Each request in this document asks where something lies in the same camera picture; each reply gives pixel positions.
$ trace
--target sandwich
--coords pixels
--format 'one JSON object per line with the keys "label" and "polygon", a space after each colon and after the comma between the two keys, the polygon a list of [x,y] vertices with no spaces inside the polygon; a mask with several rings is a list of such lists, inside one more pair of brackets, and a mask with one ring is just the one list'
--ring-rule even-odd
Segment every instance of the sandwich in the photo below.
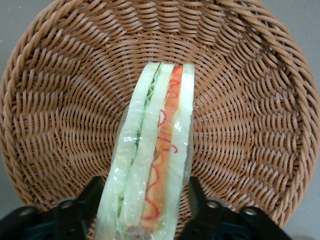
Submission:
{"label": "sandwich", "polygon": [[189,63],[143,68],[118,131],[96,240],[174,238],[190,160],[194,75]]}

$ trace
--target woven basket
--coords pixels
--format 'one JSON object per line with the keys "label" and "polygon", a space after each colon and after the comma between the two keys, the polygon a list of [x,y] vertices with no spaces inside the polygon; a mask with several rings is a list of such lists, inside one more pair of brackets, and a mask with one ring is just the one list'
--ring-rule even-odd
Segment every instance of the woven basket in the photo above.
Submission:
{"label": "woven basket", "polygon": [[284,226],[315,169],[319,100],[302,51],[257,0],[57,0],[43,10],[0,88],[2,157],[23,204],[48,210],[108,176],[148,61],[195,64],[191,174],[205,193]]}

